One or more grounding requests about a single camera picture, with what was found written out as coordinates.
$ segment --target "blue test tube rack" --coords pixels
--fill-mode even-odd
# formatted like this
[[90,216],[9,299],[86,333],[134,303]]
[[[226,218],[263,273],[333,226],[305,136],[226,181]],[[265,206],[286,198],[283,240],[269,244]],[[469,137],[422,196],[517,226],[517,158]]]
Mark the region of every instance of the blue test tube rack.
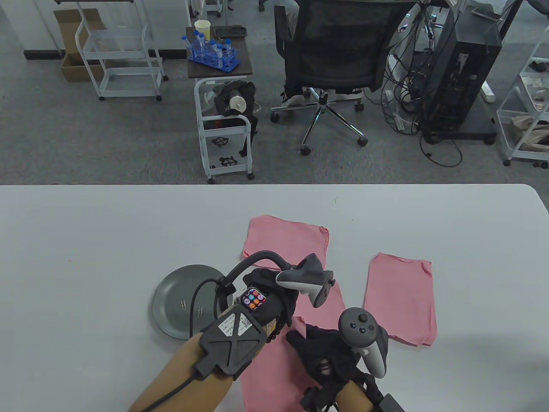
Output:
[[240,64],[240,61],[237,59],[239,50],[234,47],[227,50],[225,44],[218,43],[217,45],[221,46],[223,50],[221,57],[222,67],[219,67],[219,56],[217,55],[217,50],[213,49],[208,42],[206,42],[204,48],[201,48],[198,40],[193,41],[191,43],[191,49],[187,50],[187,58],[194,62],[230,73]]

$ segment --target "yellow cup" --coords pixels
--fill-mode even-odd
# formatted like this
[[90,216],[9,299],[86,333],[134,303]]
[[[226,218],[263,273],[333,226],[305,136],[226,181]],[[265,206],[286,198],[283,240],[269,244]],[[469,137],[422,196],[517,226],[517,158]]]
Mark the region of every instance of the yellow cup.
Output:
[[206,40],[210,39],[210,27],[211,23],[207,20],[197,20],[194,22],[194,28],[200,33],[204,33]]

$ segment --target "pink towel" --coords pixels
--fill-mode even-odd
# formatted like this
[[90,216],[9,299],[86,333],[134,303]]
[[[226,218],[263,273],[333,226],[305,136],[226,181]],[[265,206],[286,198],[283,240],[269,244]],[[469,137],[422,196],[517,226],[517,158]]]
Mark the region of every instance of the pink towel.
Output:
[[[242,259],[260,250],[271,250],[289,264],[297,265],[307,255],[316,253],[325,268],[329,241],[330,233],[325,227],[288,222],[269,215],[258,216],[250,222]],[[255,266],[278,269],[269,260],[260,260]]]
[[437,334],[431,262],[378,253],[370,263],[364,308],[391,338],[431,346]]
[[305,372],[298,354],[286,341],[286,333],[298,330],[305,335],[305,324],[324,329],[337,329],[345,303],[339,284],[335,284],[326,302],[312,307],[309,298],[300,295],[294,313],[294,325],[285,327],[271,343],[266,344],[242,373],[242,390],[247,412],[303,412],[299,401],[308,387],[316,385]]

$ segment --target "cardboard box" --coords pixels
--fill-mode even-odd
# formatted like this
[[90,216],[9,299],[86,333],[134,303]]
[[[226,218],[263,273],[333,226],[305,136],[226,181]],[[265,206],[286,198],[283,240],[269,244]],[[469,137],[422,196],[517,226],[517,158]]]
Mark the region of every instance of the cardboard box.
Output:
[[[79,11],[76,9],[55,10],[54,14],[57,22],[59,23],[61,35],[63,36],[63,42],[65,43],[66,54],[63,59],[63,64],[61,65],[63,75],[67,81],[70,82],[90,81],[86,66],[84,66],[82,57],[76,47],[76,30],[82,21]],[[84,15],[86,16],[86,20],[92,30],[105,29],[105,25],[101,21],[97,9],[84,9]],[[80,33],[80,45],[82,47],[86,44],[87,39],[88,32],[86,31],[86,28],[84,28]],[[101,81],[105,73],[99,64],[99,61],[90,60],[89,67],[92,70],[93,77],[95,77],[97,81]]]

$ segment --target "computer tower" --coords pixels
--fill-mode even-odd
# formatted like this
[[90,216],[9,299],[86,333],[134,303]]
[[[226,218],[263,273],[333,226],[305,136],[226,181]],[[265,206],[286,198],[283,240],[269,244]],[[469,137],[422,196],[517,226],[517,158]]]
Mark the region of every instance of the computer tower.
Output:
[[497,24],[472,14],[475,7],[467,6],[457,20],[448,12],[421,82],[424,131],[460,128],[501,50]]

